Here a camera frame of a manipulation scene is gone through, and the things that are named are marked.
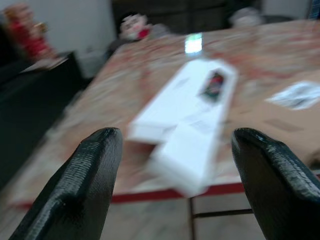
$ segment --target floor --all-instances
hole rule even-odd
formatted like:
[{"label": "floor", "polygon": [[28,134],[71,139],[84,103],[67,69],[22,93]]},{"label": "floor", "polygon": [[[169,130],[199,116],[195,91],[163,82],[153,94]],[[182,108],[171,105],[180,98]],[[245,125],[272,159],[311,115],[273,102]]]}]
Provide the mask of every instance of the floor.
[{"label": "floor", "polygon": [[[244,194],[199,197],[196,213],[246,209]],[[0,239],[15,230],[25,211],[1,212]],[[264,240],[253,214],[203,218],[196,221],[197,240]],[[188,206],[185,199],[112,204],[101,240],[189,240]]]}]

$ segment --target black cabinet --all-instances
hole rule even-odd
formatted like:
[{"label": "black cabinet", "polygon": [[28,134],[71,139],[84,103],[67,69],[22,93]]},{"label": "black cabinet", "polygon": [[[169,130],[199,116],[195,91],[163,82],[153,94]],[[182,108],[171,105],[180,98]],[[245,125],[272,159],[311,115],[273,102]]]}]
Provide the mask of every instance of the black cabinet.
[{"label": "black cabinet", "polygon": [[82,88],[73,53],[52,70],[20,74],[0,85],[0,190]]}]

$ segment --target marble table top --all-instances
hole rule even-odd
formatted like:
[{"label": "marble table top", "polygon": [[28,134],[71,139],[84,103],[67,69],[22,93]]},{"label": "marble table top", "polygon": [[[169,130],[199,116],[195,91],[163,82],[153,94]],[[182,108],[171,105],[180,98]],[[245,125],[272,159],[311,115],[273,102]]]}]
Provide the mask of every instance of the marble table top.
[{"label": "marble table top", "polygon": [[[221,58],[239,71],[230,110],[253,102],[259,94],[295,74],[320,67],[320,23],[292,21],[202,34],[202,51],[185,53],[186,36],[167,36],[122,46],[105,64],[65,117],[35,151],[6,196],[12,205],[32,203],[48,179],[70,157],[80,141],[105,127],[121,129],[186,62]],[[233,162],[228,124],[213,159],[211,185],[241,182]],[[157,193],[171,189],[145,170],[153,145],[124,142],[113,195]]]}]

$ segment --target white paper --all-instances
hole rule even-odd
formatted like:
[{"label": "white paper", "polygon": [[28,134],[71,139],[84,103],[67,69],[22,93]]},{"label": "white paper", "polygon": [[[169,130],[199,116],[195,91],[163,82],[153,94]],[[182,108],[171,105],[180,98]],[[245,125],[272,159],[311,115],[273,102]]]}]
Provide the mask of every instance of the white paper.
[{"label": "white paper", "polygon": [[283,91],[266,99],[273,103],[291,110],[308,109],[320,100],[320,84],[311,81],[297,82]]},{"label": "white paper", "polygon": [[64,63],[67,60],[68,60],[67,58],[63,58],[63,57],[54,58],[54,59],[52,58],[41,59],[37,61],[35,64],[21,71],[21,73],[27,73],[27,72],[39,71],[39,70],[50,70]]}]

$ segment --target product box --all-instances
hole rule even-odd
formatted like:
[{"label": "product box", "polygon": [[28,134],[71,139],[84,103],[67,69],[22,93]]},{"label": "product box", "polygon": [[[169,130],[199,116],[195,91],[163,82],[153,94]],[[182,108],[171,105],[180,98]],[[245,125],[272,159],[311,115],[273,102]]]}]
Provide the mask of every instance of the product box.
[{"label": "product box", "polygon": [[199,66],[188,77],[189,81],[197,82],[197,87],[192,87],[186,115],[174,123],[165,141],[155,148],[148,165],[152,173],[169,181],[186,197],[207,190],[214,171],[211,161],[218,153],[224,120],[238,80],[236,69],[222,60],[196,63]]},{"label": "product box", "polygon": [[[180,121],[205,108],[200,96],[212,71],[219,68],[231,67],[222,60],[197,59],[186,63],[129,123],[127,139],[147,144],[166,142]],[[227,72],[235,74],[233,69]]]}]

